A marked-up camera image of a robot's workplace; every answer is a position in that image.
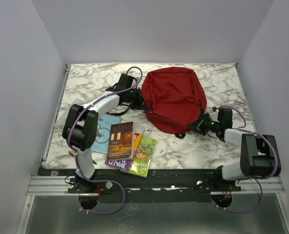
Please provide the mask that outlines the dark brown paperback book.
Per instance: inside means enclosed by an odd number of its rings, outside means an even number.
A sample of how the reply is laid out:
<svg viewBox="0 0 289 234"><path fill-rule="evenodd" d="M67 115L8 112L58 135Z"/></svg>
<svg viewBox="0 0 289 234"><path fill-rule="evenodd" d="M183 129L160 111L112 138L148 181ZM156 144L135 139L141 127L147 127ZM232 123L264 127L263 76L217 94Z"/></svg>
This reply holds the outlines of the dark brown paperback book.
<svg viewBox="0 0 289 234"><path fill-rule="evenodd" d="M107 160L130 160L134 154L134 123L111 125Z"/></svg>

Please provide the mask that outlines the aluminium mounting rail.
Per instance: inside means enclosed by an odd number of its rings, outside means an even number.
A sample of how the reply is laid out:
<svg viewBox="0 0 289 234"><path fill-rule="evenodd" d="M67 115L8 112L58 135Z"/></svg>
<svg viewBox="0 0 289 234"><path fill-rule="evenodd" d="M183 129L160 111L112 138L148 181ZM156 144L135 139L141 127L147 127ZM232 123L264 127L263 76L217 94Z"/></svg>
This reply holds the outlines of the aluminium mounting rail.
<svg viewBox="0 0 289 234"><path fill-rule="evenodd" d="M283 182L280 177L272 177L266 180L259 180L264 194L284 193ZM260 188L254 180L244 180L240 184L240 191L232 189L231 194L258 194ZM81 196L97 196L95 193L80 192L75 190L74 194L68 193L69 185L64 182L64 176L32 176L28 185L28 196L60 196L60 195L81 195ZM166 191L185 192L188 187L174 186L166 188ZM226 189L218 192L211 192L211 195L221 195ZM138 192L140 188L127 189L126 193Z"/></svg>

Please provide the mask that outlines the light blue book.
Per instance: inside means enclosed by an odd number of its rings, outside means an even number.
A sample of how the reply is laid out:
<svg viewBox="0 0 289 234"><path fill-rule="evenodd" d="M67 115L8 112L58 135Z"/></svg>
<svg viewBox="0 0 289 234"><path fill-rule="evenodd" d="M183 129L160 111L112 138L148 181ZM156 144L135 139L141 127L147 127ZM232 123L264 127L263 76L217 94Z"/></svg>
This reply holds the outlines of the light blue book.
<svg viewBox="0 0 289 234"><path fill-rule="evenodd" d="M96 139L91 147L93 152L107 154L110 140L110 130L113 124L119 124L121 117L103 115L97 122Z"/></svg>

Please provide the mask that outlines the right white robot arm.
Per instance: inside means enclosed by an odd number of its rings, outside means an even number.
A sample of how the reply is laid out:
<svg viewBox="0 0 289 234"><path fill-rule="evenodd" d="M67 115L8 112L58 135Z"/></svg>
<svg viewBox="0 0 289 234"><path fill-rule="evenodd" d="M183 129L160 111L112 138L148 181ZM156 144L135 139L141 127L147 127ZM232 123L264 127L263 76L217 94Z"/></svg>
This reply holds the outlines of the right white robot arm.
<svg viewBox="0 0 289 234"><path fill-rule="evenodd" d="M205 113L198 120L188 124L192 131L200 135L213 132L220 141L240 147L239 161L220 166L220 175L212 179L213 187L218 191L229 187L230 181L268 179L281 173L275 137L244 128L233 128L233 111L239 112L230 106L214 107L213 113Z"/></svg>

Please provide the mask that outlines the clear plastic organizer box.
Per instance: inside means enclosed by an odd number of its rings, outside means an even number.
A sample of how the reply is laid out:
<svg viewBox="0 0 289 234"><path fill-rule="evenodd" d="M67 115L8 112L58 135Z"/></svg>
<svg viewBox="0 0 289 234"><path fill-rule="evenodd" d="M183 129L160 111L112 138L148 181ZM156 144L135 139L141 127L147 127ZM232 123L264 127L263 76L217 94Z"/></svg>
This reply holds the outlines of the clear plastic organizer box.
<svg viewBox="0 0 289 234"><path fill-rule="evenodd" d="M61 114L60 117L57 118L54 127L58 128L58 129L63 129L69 110L71 108L72 105L77 104L77 105L83 105L85 102L83 100L80 100L78 98L76 98Z"/></svg>

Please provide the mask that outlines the yellow handled pliers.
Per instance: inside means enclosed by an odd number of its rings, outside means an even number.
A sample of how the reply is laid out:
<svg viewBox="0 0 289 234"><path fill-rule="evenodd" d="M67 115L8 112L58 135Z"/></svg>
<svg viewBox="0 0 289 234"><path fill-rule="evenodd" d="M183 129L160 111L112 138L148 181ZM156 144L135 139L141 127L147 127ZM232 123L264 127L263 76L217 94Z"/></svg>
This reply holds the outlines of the yellow handled pliers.
<svg viewBox="0 0 289 234"><path fill-rule="evenodd" d="M69 153L71 156L74 156L73 151L69 150L68 153Z"/></svg>

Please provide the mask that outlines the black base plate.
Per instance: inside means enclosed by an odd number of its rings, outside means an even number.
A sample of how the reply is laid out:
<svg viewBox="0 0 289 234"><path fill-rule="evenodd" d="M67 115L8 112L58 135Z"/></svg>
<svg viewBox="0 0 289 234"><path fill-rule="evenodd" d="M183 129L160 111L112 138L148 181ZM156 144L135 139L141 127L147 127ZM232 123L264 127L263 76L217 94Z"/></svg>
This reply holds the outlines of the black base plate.
<svg viewBox="0 0 289 234"><path fill-rule="evenodd" d="M134 203L160 202L210 202L211 192L226 189L228 192L240 191L234 181L225 181L219 177L216 169L150 169L146 178L121 172L116 169L97 169L90 183L75 175L73 169L39 168L38 176L64 176L64 182L69 185L68 193L95 193L97 196L81 196L87 201L94 199L102 203ZM166 191L174 186L188 187L185 192ZM127 189L140 188L138 192L126 193Z"/></svg>

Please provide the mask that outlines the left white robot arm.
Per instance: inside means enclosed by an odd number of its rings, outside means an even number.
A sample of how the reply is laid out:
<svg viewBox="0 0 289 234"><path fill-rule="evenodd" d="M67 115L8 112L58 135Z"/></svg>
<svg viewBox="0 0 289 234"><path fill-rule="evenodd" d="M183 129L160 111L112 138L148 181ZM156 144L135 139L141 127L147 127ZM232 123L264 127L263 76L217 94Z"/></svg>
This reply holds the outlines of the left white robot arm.
<svg viewBox="0 0 289 234"><path fill-rule="evenodd" d="M143 74L140 74L140 78L134 78L123 73L118 83L107 88L100 97L87 104L73 104L69 109L62 137L74 154L76 174L82 178L79 186L87 193L96 188L91 147L96 139L98 121L110 110L128 102L142 77Z"/></svg>

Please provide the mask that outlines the purple Roald Dahl book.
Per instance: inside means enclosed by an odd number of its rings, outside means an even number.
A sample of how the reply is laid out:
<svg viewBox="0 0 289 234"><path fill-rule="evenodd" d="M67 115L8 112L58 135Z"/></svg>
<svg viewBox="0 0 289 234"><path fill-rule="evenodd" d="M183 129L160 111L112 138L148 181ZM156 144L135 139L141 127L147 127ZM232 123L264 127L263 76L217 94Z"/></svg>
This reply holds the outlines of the purple Roald Dahl book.
<svg viewBox="0 0 289 234"><path fill-rule="evenodd" d="M142 138L142 134L135 133L135 135L134 135L135 142L134 142L134 151L133 151L134 154L137 150L137 147L140 143L141 138ZM132 162L133 162L133 158L132 159L124 159L124 160L106 160L105 164L107 166L110 166L113 168L129 170Z"/></svg>

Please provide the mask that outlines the green Treehouse book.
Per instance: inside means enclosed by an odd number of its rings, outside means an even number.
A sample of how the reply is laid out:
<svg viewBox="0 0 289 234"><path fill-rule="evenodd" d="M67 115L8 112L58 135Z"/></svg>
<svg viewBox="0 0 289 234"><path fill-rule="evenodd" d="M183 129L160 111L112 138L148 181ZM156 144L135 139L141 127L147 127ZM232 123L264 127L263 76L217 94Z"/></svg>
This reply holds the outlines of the green Treehouse book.
<svg viewBox="0 0 289 234"><path fill-rule="evenodd" d="M121 169L121 172L146 178L150 162L154 153L156 139L142 136L140 143L134 153L131 166L128 170Z"/></svg>

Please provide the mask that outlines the red backpack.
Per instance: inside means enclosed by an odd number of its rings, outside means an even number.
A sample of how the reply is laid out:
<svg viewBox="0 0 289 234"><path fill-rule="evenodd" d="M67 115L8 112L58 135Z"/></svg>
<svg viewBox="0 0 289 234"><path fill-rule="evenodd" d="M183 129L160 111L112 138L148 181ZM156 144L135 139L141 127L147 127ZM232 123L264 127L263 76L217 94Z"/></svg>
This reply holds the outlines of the red backpack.
<svg viewBox="0 0 289 234"><path fill-rule="evenodd" d="M150 71L138 89L141 89L143 111L149 122L179 139L190 131L187 124L205 113L206 95L192 69L167 67Z"/></svg>

